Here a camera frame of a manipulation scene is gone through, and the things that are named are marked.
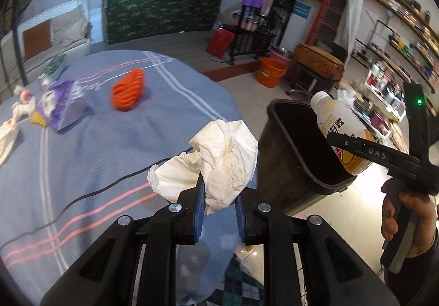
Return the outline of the dark sleeve forearm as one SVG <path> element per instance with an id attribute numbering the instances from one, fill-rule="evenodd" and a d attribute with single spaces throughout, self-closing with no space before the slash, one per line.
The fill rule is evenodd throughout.
<path id="1" fill-rule="evenodd" d="M 424 253 L 406 258 L 399 273 L 385 269 L 385 284 L 399 305 L 438 306 L 438 230 Z"/>

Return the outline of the person right hand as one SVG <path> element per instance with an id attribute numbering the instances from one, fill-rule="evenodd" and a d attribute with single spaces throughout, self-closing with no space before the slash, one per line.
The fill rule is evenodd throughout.
<path id="1" fill-rule="evenodd" d="M 405 184 L 397 179 L 387 180 L 381 187 L 385 198 L 382 204 L 381 234 L 390 242 L 399 229 L 396 221 L 396 197 L 391 193 L 398 192 L 399 201 L 406 208 L 412 210 L 418 218 L 416 234 L 412 241 L 407 257 L 414 258 L 427 252 L 435 242 L 437 212 L 436 205 L 428 195 L 418 193 L 406 188 Z"/>

